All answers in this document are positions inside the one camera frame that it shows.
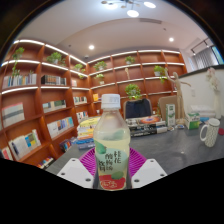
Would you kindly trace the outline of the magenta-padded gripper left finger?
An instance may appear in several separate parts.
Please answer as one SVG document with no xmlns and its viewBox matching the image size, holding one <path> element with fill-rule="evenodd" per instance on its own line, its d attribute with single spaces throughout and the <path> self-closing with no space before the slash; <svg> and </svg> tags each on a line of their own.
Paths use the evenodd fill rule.
<svg viewBox="0 0 224 224">
<path fill-rule="evenodd" d="M 80 158 L 71 158 L 58 172 L 58 176 L 83 188 L 92 189 L 96 168 L 95 151 L 90 149 Z"/>
</svg>

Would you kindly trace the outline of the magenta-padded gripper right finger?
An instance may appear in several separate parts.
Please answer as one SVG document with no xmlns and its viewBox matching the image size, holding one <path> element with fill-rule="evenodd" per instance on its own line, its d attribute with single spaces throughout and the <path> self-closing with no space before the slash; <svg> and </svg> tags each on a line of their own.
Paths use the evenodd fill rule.
<svg viewBox="0 0 224 224">
<path fill-rule="evenodd" d="M 146 186 L 166 176 L 166 172 L 155 159 L 147 159 L 135 149 L 130 149 L 128 188 Z"/>
</svg>

